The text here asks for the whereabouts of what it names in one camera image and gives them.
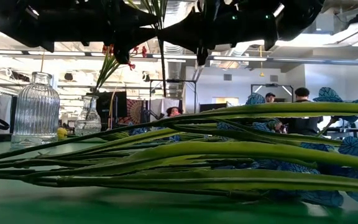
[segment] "woman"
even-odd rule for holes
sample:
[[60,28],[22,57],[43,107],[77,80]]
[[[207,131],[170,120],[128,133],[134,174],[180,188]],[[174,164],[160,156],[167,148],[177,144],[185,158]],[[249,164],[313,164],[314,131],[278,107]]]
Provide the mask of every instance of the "woman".
[[168,117],[178,116],[178,115],[182,115],[182,114],[183,114],[183,110],[180,109],[179,107],[173,106],[173,107],[167,109]]

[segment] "yellow object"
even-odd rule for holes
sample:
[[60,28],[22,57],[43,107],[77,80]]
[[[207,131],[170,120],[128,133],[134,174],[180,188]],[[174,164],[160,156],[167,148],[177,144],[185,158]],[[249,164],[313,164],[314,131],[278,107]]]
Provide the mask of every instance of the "yellow object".
[[67,138],[67,130],[64,128],[58,128],[57,129],[57,138],[59,140],[63,140]]

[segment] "dark shirt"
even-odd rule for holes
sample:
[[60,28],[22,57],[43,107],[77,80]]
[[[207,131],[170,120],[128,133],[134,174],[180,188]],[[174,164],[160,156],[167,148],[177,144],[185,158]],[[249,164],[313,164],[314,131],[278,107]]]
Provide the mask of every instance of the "dark shirt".
[[[296,103],[306,102],[308,100],[298,100]],[[323,117],[315,118],[280,118],[283,124],[288,125],[288,134],[302,134],[315,136],[319,129],[317,124],[323,121]]]

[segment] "desk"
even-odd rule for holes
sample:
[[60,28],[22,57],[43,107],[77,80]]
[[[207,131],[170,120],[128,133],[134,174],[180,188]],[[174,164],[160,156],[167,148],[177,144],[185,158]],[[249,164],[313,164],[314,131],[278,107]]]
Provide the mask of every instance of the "desk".
[[[9,149],[0,142],[0,153]],[[58,146],[51,154],[94,144]],[[36,156],[36,152],[26,154]],[[77,187],[54,189],[0,180],[0,224],[350,224],[358,223],[358,203],[345,198],[342,208],[308,203],[254,203],[224,197]]]

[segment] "man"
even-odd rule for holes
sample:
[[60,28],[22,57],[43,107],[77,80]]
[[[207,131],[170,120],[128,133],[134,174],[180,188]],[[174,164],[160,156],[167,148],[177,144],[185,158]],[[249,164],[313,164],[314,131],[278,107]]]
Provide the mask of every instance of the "man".
[[267,93],[265,96],[266,103],[274,103],[274,99],[276,98],[276,95],[273,93]]
[[[295,90],[295,103],[310,102],[309,90],[307,88],[299,88]],[[323,117],[317,118],[280,118],[282,123],[276,126],[276,129],[281,129],[283,124],[288,125],[288,134],[302,134],[307,136],[315,136],[319,129],[317,124],[323,121]]]

